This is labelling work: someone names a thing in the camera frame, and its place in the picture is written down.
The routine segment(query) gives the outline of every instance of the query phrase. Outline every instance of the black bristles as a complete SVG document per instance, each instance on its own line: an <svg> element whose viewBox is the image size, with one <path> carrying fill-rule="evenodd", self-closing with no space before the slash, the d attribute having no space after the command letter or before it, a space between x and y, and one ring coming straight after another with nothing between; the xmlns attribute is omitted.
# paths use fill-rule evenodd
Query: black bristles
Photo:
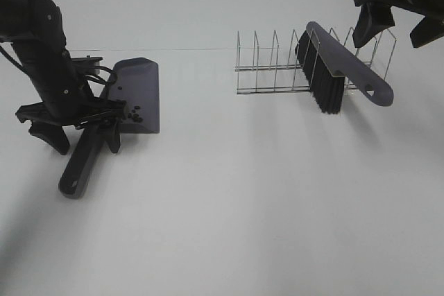
<svg viewBox="0 0 444 296"><path fill-rule="evenodd" d="M345 78L334 78L328 71L323 60L317 55L316 47L310 40L307 31L299 41L298 60L310 85L316 102L322 112L337 114L341 110L344 95Z"/></svg>

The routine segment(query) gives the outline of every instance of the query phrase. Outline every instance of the gray plastic handle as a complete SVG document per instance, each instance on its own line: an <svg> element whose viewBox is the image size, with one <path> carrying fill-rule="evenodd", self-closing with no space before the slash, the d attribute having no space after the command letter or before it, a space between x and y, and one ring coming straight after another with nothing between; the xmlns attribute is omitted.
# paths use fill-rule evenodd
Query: gray plastic handle
<svg viewBox="0 0 444 296"><path fill-rule="evenodd" d="M318 54L334 77L346 76L370 101L382 107L393 103L390 85L347 50L318 23L307 24L307 34Z"/></svg>

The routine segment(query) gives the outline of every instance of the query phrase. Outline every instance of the metal dish rack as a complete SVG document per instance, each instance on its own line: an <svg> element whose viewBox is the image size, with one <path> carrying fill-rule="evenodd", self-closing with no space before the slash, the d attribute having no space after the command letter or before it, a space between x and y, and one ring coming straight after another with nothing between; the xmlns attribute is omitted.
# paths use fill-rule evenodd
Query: metal dish rack
<svg viewBox="0 0 444 296"><path fill-rule="evenodd" d="M368 43L363 48L356 49L351 42L351 34L354 29L350 27L348 34L344 39L343 45L354 53L364 64L369 66L373 71L378 73L384 80L387 79L390 63L396 47L396 37L390 29L382 31L373 38L373 43ZM338 41L336 31L331 28L330 35L334 36ZM276 30L273 32L273 42L271 47L261 47L257 32L253 35L253 48L242 48L239 31L237 32L237 56L234 70L237 72L237 93L238 94L274 94L274 93L299 93L310 92L309 82L306 80L301 64L298 61L299 38L296 30L293 29L291 34L290 49L285 53L287 63L280 62L282 50L280 48L278 34ZM384 52L388 53L386 62L378 62L375 64L376 55L382 43L387 47ZM357 88L350 80L345 80L345 92L356 90Z"/></svg>

